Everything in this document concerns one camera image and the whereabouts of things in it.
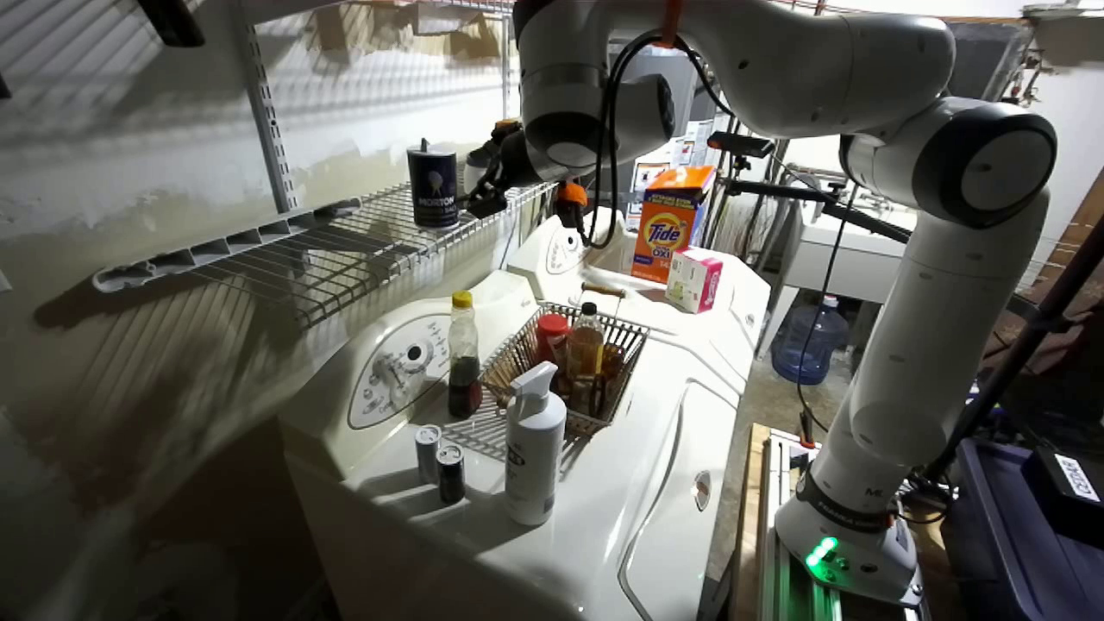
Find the dish rack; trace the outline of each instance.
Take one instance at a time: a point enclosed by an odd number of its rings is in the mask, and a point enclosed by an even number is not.
[[[459,441],[471,453],[484,453],[488,457],[502,457],[508,455],[508,418],[502,408],[513,401],[513,376],[522,376],[531,363],[526,363],[526,333],[533,331],[543,315],[563,315],[568,319],[577,319],[577,307],[564,303],[543,303],[543,311],[525,319],[525,326],[484,365],[478,383],[492,394],[492,401],[500,403],[500,415],[488,418],[468,418],[468,422],[451,422],[445,424],[445,439]],[[622,398],[626,388],[626,379],[636,372],[636,363],[649,341],[649,331],[643,325],[610,317],[610,315],[598,315],[598,326],[603,331],[603,350],[613,355],[613,372],[598,379],[594,387],[594,401],[579,403],[574,398],[564,398],[564,430],[563,430],[563,457],[560,457],[560,475],[568,471],[568,467],[579,457],[583,446],[603,430],[607,424],[613,424],[613,415],[622,408]]]

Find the black cup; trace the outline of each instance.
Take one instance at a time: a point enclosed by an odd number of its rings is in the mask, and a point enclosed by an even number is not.
[[[417,226],[447,226],[459,218],[455,203],[455,156],[440,148],[409,148],[409,199]]]

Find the label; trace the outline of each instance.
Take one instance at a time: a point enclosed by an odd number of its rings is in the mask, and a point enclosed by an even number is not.
[[[670,262],[691,246],[692,203],[649,196],[631,251],[631,277],[664,283]]]
[[[1095,491],[1091,475],[1080,468],[1080,463],[1076,463],[1076,457],[1055,455],[1055,463],[1060,463],[1060,468],[1061,468],[1065,481],[1072,487],[1072,493],[1076,493],[1080,500],[1095,500],[1095,502],[1099,502],[1099,495],[1097,495],[1097,491]]]

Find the metal pole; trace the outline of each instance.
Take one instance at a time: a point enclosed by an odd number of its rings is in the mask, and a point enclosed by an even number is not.
[[[275,199],[280,214],[292,214],[292,210],[300,210],[295,178],[285,161],[262,46],[256,40],[256,26],[247,21],[246,0],[232,0],[232,23],[235,23],[232,30],[235,30],[235,46],[238,46],[238,63],[246,67],[246,90],[247,90],[256,134],[262,140],[262,156],[267,156],[267,168],[269,168],[272,199]]]

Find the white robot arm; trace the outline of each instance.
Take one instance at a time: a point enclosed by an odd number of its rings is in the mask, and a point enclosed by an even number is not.
[[[1049,119],[940,95],[955,46],[929,17],[808,17],[767,0],[516,0],[531,171],[594,168],[610,34],[700,49],[758,134],[842,134],[845,171],[920,210],[820,455],[775,513],[778,541],[827,586],[913,603],[899,481],[948,441],[994,317],[1044,218]],[[670,136],[662,78],[624,84],[616,148]]]

